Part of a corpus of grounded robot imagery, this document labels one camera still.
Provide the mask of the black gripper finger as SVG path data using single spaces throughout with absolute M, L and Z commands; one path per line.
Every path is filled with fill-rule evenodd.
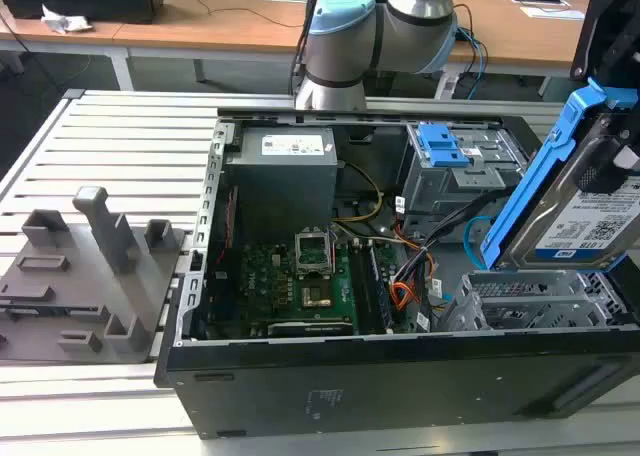
M 639 111 L 602 114 L 586 138 L 576 186 L 583 192 L 612 194 L 639 172 Z

